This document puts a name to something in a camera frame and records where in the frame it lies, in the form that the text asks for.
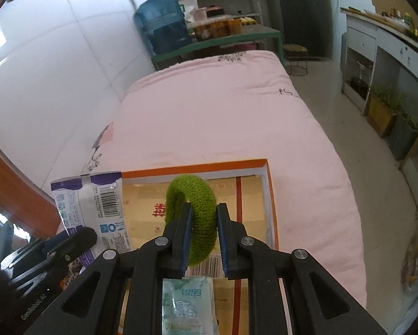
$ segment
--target green scrunchie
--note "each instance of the green scrunchie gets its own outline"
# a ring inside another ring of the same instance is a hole
[[[216,200],[210,186],[199,176],[182,174],[170,183],[166,195],[166,223],[179,218],[186,199],[193,209],[189,266],[205,260],[215,246]]]

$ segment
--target stool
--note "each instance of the stool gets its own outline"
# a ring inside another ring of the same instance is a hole
[[[290,61],[290,74],[289,75],[293,75],[293,73],[292,73],[292,61],[294,60],[294,58],[297,59],[296,66],[298,68],[301,68],[301,69],[305,70],[305,74],[294,75],[294,76],[303,77],[304,75],[307,75],[308,74],[308,49],[304,46],[299,46],[297,44],[284,44],[283,45],[283,50],[286,53],[286,57]],[[299,58],[305,58],[305,67],[299,66]]]

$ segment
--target silver bolt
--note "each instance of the silver bolt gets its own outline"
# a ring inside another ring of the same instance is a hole
[[[103,253],[103,258],[104,259],[113,259],[114,257],[116,257],[116,251],[115,250],[109,249],[109,250],[104,251],[104,253]]]
[[[169,240],[166,237],[157,237],[154,242],[157,246],[165,246]]]
[[[241,240],[242,244],[245,246],[252,246],[254,244],[254,238],[252,237],[243,237]]]
[[[296,249],[294,251],[294,256],[298,259],[306,259],[308,257],[308,252],[304,249]]]

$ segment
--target red stripe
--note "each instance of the red stripe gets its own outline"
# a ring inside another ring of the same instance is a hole
[[[235,187],[237,194],[237,221],[243,221],[243,207],[242,207],[242,178],[235,178]],[[232,318],[232,335],[238,335],[240,325],[240,300],[242,294],[242,280],[236,279],[234,285],[234,312]]]

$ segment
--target white tile wall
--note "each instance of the white tile wall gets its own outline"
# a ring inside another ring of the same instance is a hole
[[[0,10],[0,149],[47,192],[80,174],[126,89],[154,72],[132,14],[128,0],[14,0]]]

